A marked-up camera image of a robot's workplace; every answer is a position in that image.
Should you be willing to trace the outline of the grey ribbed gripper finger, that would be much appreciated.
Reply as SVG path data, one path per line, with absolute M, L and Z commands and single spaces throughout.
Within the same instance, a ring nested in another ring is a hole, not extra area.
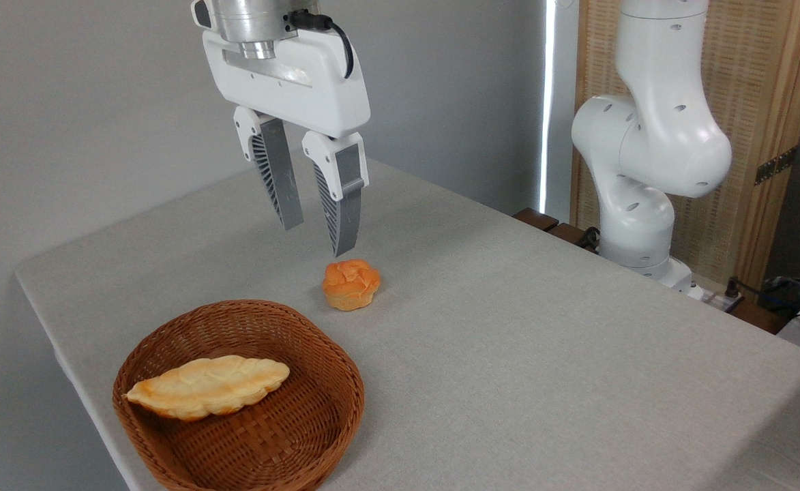
M 303 223 L 302 206 L 284 122 L 238 106 L 233 120 L 244 158 L 253 162 L 285 230 Z
M 310 130 L 302 146 L 313 162 L 332 251 L 335 257 L 341 256 L 356 245 L 361 193 L 370 183 L 362 137 L 354 133 L 330 138 Z

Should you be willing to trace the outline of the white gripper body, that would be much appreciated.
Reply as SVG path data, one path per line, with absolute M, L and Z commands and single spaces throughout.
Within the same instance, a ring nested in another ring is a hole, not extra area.
M 351 43 L 316 1 L 194 1 L 213 80 L 229 102 L 332 138 L 369 121 Z

